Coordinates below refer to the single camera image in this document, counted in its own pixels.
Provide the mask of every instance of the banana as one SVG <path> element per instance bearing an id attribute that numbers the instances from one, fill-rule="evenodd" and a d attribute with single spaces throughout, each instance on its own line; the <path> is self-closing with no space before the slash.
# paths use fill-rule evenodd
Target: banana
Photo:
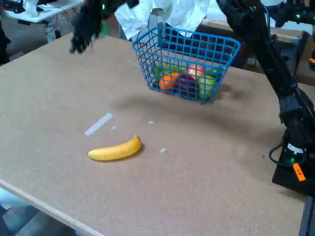
<path id="1" fill-rule="evenodd" d="M 103 147 L 88 152 L 88 157 L 95 161 L 110 161 L 130 156 L 141 148 L 141 140 L 134 135 L 130 141 L 112 147 Z"/>

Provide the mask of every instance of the floor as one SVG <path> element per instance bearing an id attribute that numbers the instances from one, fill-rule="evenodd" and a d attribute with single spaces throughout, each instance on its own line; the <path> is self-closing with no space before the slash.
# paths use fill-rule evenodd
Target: floor
<path id="1" fill-rule="evenodd" d="M 75 16 L 72 11 L 68 12 L 69 20 Z M 3 18 L 2 27 L 6 36 L 11 40 L 7 47 L 7 52 L 14 59 L 14 55 L 23 52 L 24 54 L 31 52 L 47 43 L 44 25 L 31 24 L 29 26 L 21 25 L 15 19 Z M 110 35 L 119 37 L 118 23 L 113 20 L 108 20 L 110 26 Z M 68 34 L 72 31 L 69 27 L 67 17 L 61 16 L 57 19 L 56 28 L 61 31 L 61 35 Z"/>

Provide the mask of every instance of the blue wire basket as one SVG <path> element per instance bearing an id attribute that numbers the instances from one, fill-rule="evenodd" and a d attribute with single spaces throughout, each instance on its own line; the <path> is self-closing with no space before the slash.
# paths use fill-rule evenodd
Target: blue wire basket
<path id="1" fill-rule="evenodd" d="M 152 28 L 132 45 L 149 88 L 201 103 L 215 97 L 240 47 L 233 38 L 172 27 Z"/>

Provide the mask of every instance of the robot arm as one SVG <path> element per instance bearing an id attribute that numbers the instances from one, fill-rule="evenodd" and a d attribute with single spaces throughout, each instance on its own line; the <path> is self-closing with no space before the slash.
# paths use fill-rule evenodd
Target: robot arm
<path id="1" fill-rule="evenodd" d="M 74 33 L 70 52 L 83 53 L 92 37 L 98 38 L 102 19 L 109 18 L 124 3 L 132 8 L 139 4 L 139 0 L 86 0 L 80 13 L 71 22 Z"/>
<path id="2" fill-rule="evenodd" d="M 273 45 L 270 29 L 265 20 L 266 8 L 260 0 L 217 0 L 217 2 L 226 15 L 230 27 L 251 46 L 279 99 L 279 117 L 286 125 L 286 131 L 281 143 L 269 153 L 270 159 L 277 164 L 273 182 L 314 196 L 315 178 L 306 176 L 306 180 L 301 184 L 292 168 L 293 163 L 298 163 L 302 170 L 310 168 L 308 166 L 310 153 L 315 152 L 314 105 L 298 88 L 297 81 L 292 77 Z M 272 153 L 280 147 L 282 152 L 279 161 L 276 161 L 272 158 Z M 282 169 L 280 178 L 279 174 L 277 175 L 279 169 Z"/>

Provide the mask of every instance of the white paper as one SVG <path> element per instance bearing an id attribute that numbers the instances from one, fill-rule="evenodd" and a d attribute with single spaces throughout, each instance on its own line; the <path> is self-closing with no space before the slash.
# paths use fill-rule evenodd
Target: white paper
<path id="1" fill-rule="evenodd" d="M 148 26 L 150 13 L 154 8 L 161 8 L 160 17 L 171 27 L 195 31 L 207 15 L 210 0 L 140 0 L 129 9 L 125 3 L 120 6 L 115 16 L 121 24 L 127 39 Z"/>

